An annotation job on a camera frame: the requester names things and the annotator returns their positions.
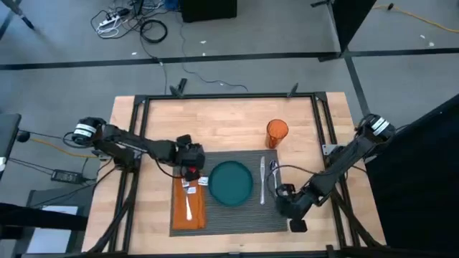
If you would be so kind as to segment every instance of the power adapter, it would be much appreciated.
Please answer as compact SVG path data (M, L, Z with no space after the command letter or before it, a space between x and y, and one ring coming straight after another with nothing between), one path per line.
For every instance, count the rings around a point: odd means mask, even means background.
M89 181L89 179L84 178L81 173L72 172L72 171L64 171L62 169L54 169L51 175L51 181L81 184L86 181Z

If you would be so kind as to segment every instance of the orange plastic cup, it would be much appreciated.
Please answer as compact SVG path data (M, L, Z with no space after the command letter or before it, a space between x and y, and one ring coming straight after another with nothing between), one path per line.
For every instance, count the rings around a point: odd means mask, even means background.
M266 127L266 147L276 148L287 134L288 126L284 121L280 119L271 120Z

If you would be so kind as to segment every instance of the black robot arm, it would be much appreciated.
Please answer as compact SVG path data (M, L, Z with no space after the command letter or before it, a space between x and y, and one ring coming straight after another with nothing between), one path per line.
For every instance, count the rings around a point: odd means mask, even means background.
M295 192L293 184L276 189L276 208L292 221L292 231L306 231L302 220L312 205L321 206L330 196L339 178L361 158L372 155L379 145L386 144L395 134L395 128L378 115L366 116L357 128L356 137L346 146L333 150L328 156L330 166L315 174Z
M149 140L114 125L107 125L101 118L83 118L78 121L72 141L106 153L113 157L117 166L123 168L132 168L141 153L149 154L152 159L169 166L197 170L204 167L204 149L200 144L192 143L190 135L178 137L176 142Z

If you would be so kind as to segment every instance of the knife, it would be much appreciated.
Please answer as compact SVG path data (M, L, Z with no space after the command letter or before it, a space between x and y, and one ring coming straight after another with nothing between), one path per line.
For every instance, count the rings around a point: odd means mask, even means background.
M261 197L260 204L265 204L265 157L261 157L260 161L260 175L261 175Z

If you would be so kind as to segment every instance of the wooden table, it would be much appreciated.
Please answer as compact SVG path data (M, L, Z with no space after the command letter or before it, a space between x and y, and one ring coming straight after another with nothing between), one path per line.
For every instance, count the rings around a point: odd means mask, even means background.
M338 142L346 144L354 134L346 96L342 92L333 92L327 93L327 97ZM110 123L127 130L132 109L133 97L117 97ZM139 108L136 133L140 130L142 109ZM146 137L175 140L177 136L189 133L193 141L201 143L207 152L260 150L266 149L266 125L274 118L283 119L290 128L288 136L277 148L280 164L294 164L311 171L323 170L312 103L307 97L151 101ZM324 118L322 123L327 137ZM99 177L108 170L110 166L101 171ZM289 168L283 168L281 173L283 182L294 183L297 188L310 177L307 173ZM96 243L113 218L119 180L120 173L112 173L96 188L83 251ZM357 218L377 241L384 243L366 174L352 168L347 183ZM131 254L313 251L324 250L326 244L339 249L330 201L322 207L314 206L306 214L306 233L286 231L169 237L171 185L171 178L162 174L150 157L144 156L129 250ZM343 218L350 243L347 220L344 215ZM123 221L117 249L121 248L124 226Z

